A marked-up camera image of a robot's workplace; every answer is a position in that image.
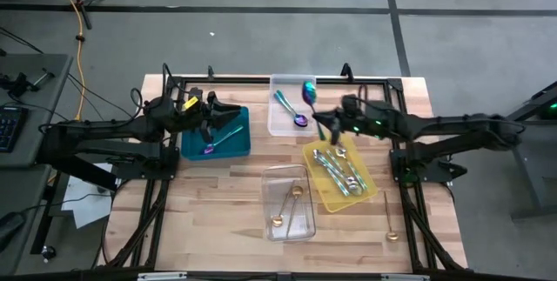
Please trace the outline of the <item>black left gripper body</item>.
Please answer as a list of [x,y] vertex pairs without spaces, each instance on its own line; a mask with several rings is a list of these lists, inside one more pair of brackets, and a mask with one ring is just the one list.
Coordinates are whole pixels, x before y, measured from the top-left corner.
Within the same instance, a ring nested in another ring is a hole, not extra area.
[[198,102],[188,110],[182,110],[181,108],[181,111],[175,118],[175,129],[178,131],[198,129],[204,141],[212,143],[212,107],[216,94],[214,91],[210,91],[207,95],[207,100],[204,101],[203,93],[200,91],[197,94],[190,94],[184,103],[192,97],[197,97]]

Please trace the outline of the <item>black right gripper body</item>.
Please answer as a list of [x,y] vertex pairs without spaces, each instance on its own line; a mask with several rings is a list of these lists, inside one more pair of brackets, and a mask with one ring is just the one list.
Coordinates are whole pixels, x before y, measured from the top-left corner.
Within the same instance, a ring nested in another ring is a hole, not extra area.
[[340,117],[334,122],[341,123],[342,131],[332,131],[332,144],[336,144],[345,131],[379,139],[389,137],[389,117],[393,112],[394,107],[385,101],[364,100],[353,94],[343,96],[341,107],[334,111]]

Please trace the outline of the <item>iridescent purple spoon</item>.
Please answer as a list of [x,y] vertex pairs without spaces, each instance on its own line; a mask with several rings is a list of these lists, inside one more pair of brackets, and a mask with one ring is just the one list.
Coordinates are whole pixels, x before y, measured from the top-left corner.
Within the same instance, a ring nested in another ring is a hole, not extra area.
[[304,115],[299,114],[297,111],[294,110],[291,103],[288,101],[281,90],[276,90],[273,96],[288,110],[288,112],[292,115],[293,122],[298,127],[306,127],[308,125],[308,119]]
[[[310,82],[310,81],[304,81],[303,82],[302,98],[303,98],[304,102],[310,106],[310,108],[312,109],[312,113],[315,113],[314,105],[315,105],[316,99],[317,99],[317,91],[316,91],[315,85],[312,82]],[[324,134],[324,132],[321,128],[320,123],[316,122],[316,125],[317,125],[317,129],[318,129],[319,139],[321,141],[325,141],[325,134]]]
[[221,137],[217,142],[214,142],[212,144],[207,144],[206,147],[203,149],[202,154],[203,155],[209,155],[212,154],[215,149],[222,144],[226,139],[234,136],[235,134],[239,133],[240,131],[242,131],[244,129],[243,125],[239,125],[236,128],[234,128],[233,130],[231,130],[230,132],[228,132],[226,135],[224,135],[223,137]]

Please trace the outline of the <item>yellow plastic bin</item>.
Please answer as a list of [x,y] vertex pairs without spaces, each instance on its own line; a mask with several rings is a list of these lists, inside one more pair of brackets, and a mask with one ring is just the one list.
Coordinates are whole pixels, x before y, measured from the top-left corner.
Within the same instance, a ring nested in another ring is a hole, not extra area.
[[[318,164],[313,158],[312,151],[314,149],[318,149],[321,153],[325,155],[326,159],[330,163],[332,163],[332,161],[325,153],[326,150],[329,150],[339,161],[344,171],[348,175],[354,177],[352,171],[346,164],[345,159],[342,157],[338,157],[336,155],[337,148],[343,148],[347,150],[347,156],[349,161],[353,164],[357,172],[366,182],[368,189],[364,190],[362,188],[363,191],[360,196],[355,196],[352,193],[350,193],[349,196],[345,197],[343,193],[340,191],[339,187],[334,183],[332,177],[325,169],[325,167]],[[331,213],[341,211],[357,203],[364,202],[369,198],[376,196],[379,192],[376,184],[372,180],[372,177],[368,169],[366,168],[366,165],[362,160],[362,157],[360,156],[357,150],[356,144],[354,143],[351,137],[342,136],[339,140],[339,143],[336,145],[331,145],[329,144],[328,141],[320,141],[320,140],[306,144],[303,147],[303,157],[305,160],[306,167],[309,171],[310,177],[312,178],[314,188],[319,194],[321,198],[321,202],[324,205],[325,209]]]

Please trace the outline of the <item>glossy clear plastic bin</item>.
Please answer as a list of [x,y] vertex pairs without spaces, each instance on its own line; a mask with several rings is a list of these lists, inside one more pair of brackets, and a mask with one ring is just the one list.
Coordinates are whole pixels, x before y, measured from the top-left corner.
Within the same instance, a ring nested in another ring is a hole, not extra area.
[[[272,226],[271,218],[278,214],[285,199],[285,194],[296,185],[304,189],[304,194],[298,200],[290,235],[289,238],[286,238],[286,229],[294,199],[292,194],[283,212],[282,225],[279,227]],[[314,237],[316,224],[313,201],[309,173],[304,165],[277,165],[265,169],[262,173],[261,194],[267,240],[272,242],[298,242]]]

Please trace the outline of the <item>teal plastic bin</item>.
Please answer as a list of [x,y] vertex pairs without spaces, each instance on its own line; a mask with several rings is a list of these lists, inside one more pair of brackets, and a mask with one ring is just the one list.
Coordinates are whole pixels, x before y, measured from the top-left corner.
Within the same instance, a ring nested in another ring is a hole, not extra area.
[[214,150],[208,154],[205,154],[205,148],[208,143],[204,141],[198,130],[184,131],[180,144],[181,155],[190,161],[204,161],[249,155],[251,151],[251,134],[249,109],[247,107],[242,107],[240,114],[222,129],[211,129],[213,143],[220,141],[239,126],[242,126],[243,129],[234,133],[220,144],[217,144]]

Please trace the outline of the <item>frosted clear plastic bin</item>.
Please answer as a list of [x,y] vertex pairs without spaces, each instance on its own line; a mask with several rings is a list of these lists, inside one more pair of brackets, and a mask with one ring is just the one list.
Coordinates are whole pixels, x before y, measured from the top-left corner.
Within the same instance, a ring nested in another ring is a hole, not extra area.
[[[316,137],[318,131],[312,118],[312,109],[302,97],[304,82],[316,84],[314,75],[273,74],[269,84],[267,129],[272,136],[279,137]],[[307,126],[295,124],[294,115],[275,97],[281,92],[293,110],[307,118]]]

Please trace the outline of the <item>black diagonal strut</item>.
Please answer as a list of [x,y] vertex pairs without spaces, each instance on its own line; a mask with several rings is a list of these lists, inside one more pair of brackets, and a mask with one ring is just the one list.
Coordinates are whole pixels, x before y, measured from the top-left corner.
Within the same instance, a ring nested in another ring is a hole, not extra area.
[[48,164],[57,171],[77,177],[86,183],[114,192],[116,176],[77,156],[70,144],[43,142],[36,157],[38,164]]

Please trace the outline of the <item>white paper sheet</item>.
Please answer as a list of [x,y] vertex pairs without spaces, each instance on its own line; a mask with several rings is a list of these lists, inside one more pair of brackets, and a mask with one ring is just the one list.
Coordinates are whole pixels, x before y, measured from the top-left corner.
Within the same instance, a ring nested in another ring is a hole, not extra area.
[[111,213],[111,192],[70,176],[64,193],[62,211],[70,211],[76,228],[86,226]]

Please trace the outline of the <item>grey side table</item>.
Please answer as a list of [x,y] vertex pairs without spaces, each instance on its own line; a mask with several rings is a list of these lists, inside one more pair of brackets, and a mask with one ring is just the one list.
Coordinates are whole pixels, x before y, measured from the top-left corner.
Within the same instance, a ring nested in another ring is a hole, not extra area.
[[0,169],[32,166],[43,142],[72,57],[12,54],[0,57]]

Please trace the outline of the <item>black equipment cart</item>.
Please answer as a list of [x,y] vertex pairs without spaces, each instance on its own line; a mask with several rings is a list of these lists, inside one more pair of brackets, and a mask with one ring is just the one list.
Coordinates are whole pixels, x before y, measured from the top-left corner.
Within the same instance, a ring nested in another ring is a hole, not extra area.
[[522,142],[488,153],[480,186],[490,202],[503,200],[515,223],[557,217],[557,80],[502,111],[526,126]]

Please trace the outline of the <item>black clamp tool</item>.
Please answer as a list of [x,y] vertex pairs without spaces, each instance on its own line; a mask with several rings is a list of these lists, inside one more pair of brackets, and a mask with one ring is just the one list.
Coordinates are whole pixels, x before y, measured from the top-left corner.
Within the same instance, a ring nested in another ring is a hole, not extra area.
[[41,86],[46,84],[55,75],[42,68],[43,75],[34,82],[31,82],[25,74],[20,72],[16,77],[0,73],[0,89],[6,90],[9,97],[19,98],[26,91],[37,92]]

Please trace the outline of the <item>black keyboard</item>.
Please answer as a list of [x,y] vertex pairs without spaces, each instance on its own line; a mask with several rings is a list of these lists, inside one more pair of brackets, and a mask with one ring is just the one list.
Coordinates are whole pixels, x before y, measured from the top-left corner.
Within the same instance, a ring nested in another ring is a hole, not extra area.
[[13,151],[28,112],[28,109],[21,107],[0,107],[0,153]]

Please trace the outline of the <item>low grey desk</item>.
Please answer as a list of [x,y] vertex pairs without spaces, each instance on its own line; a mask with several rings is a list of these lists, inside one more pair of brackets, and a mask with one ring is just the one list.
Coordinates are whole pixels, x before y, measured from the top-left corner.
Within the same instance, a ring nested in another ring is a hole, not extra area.
[[0,276],[11,275],[17,269],[50,173],[51,167],[42,164],[26,169],[0,170],[0,231],[7,227],[2,223],[2,217],[10,212],[27,210],[17,217],[21,225],[12,238],[8,242],[0,238]]

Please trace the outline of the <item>black computer mouse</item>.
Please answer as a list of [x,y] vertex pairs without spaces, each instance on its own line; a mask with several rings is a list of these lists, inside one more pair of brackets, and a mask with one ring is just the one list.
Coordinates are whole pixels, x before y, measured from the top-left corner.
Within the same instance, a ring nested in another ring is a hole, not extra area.
[[0,253],[7,248],[25,222],[25,216],[21,212],[9,212],[0,218]]

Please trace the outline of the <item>black aluminium rig frame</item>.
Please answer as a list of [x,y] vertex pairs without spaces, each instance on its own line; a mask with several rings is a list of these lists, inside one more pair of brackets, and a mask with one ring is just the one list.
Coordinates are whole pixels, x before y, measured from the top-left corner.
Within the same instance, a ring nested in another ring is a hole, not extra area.
[[[312,137],[274,137],[267,129],[269,81],[243,77],[232,84],[187,82],[215,90],[218,99],[249,108],[251,154],[204,162],[182,159],[171,181],[155,268],[161,271],[410,272],[412,270],[399,189],[391,176],[389,140],[353,137],[379,189],[375,197],[329,213],[312,186],[316,234],[308,241],[265,238],[262,172],[268,167],[304,164],[303,146]],[[117,194],[105,238],[114,259],[138,225],[146,182],[133,180]],[[450,192],[423,184],[430,227],[452,258],[467,267]],[[384,194],[399,240],[388,242]]]

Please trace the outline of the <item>silver metal bracket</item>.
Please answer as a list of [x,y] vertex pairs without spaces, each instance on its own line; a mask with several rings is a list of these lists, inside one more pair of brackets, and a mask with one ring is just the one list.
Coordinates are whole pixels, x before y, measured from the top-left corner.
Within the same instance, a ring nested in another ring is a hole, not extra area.
[[431,281],[429,276],[416,274],[382,274],[381,281]]
[[188,278],[182,271],[158,271],[138,274],[137,281],[185,281]]

